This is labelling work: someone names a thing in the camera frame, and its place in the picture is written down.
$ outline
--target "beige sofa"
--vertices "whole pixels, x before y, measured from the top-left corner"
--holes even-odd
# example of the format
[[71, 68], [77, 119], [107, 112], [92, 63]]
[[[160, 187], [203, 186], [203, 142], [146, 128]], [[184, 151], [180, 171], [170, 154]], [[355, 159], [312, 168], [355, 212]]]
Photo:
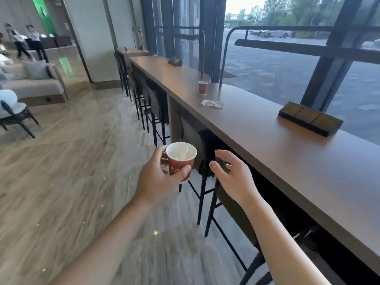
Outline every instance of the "beige sofa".
[[3, 89], [14, 91], [19, 102], [27, 106], [45, 105], [66, 102], [67, 94], [64, 82], [54, 64], [47, 64], [46, 69], [51, 79], [30, 80], [23, 64], [5, 65], [7, 71], [22, 80], [7, 81]]

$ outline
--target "parking lot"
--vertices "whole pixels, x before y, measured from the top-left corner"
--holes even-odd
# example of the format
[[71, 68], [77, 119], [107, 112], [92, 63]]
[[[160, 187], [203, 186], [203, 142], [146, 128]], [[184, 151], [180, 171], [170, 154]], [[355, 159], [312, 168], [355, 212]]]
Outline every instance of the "parking lot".
[[[229, 30], [224, 31], [224, 42]], [[230, 37], [225, 71], [236, 77], [223, 79], [230, 84], [281, 105], [301, 102], [319, 57], [235, 46], [245, 31]], [[326, 40], [263, 38], [249, 39], [325, 45]], [[343, 119], [342, 130], [380, 145], [380, 66], [354, 62], [327, 113]]]

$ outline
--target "person's left hand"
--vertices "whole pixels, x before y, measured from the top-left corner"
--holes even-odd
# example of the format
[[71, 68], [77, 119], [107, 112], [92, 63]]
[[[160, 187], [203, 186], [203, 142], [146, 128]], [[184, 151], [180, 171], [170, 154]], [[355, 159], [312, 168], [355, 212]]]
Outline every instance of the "person's left hand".
[[160, 203], [188, 174], [191, 167], [183, 167], [176, 174], [169, 176], [160, 165], [168, 164], [164, 151], [168, 145], [156, 148], [150, 160], [142, 167], [133, 201], [143, 202], [149, 207]]

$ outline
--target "crumpled napkin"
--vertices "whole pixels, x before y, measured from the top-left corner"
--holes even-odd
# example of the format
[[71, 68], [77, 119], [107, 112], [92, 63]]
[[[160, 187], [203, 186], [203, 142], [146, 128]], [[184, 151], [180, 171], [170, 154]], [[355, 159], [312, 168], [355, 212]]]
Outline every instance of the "crumpled napkin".
[[213, 106], [216, 108], [223, 108], [224, 102], [203, 100], [201, 103], [203, 106]]

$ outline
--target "baseboard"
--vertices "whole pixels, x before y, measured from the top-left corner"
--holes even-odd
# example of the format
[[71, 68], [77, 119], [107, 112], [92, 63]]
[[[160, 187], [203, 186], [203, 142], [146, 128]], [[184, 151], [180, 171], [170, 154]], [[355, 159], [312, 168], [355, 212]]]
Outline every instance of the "baseboard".
[[91, 84], [91, 86], [95, 90], [114, 89], [114, 88], [121, 88], [121, 82], [120, 80], [94, 82]]
[[66, 98], [64, 97], [63, 94], [59, 94], [59, 95], [21, 98], [18, 101], [21, 103], [25, 103], [27, 106], [38, 106], [38, 105], [48, 105], [48, 104], [55, 104], [55, 103], [65, 103]]

